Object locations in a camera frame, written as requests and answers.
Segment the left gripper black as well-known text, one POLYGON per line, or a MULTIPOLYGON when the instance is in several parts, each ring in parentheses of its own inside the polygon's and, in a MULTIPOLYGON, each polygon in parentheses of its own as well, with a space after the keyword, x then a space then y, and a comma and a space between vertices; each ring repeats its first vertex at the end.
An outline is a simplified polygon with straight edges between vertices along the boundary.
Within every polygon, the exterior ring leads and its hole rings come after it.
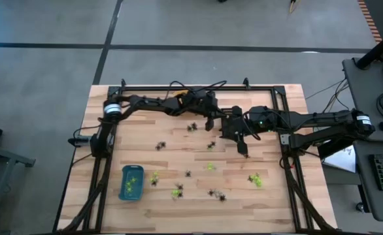
POLYGON ((218 107, 218 99, 213 91, 198 90, 192 99, 191 112, 207 118, 205 130, 211 131, 214 119, 224 118, 227 114, 218 107))

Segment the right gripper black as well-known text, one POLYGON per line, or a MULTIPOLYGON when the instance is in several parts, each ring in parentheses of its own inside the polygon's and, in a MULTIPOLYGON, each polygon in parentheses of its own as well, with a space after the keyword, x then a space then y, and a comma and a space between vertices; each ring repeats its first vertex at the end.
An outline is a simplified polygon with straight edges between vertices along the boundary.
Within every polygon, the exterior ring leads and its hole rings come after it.
MULTIPOLYGON (((266 106, 256 106, 243 112, 240 107, 235 109, 235 134, 240 137, 253 136, 261 140, 259 133, 271 132, 276 129, 276 112, 266 106)), ((248 156, 248 146, 243 141, 237 142, 237 151, 248 156)))

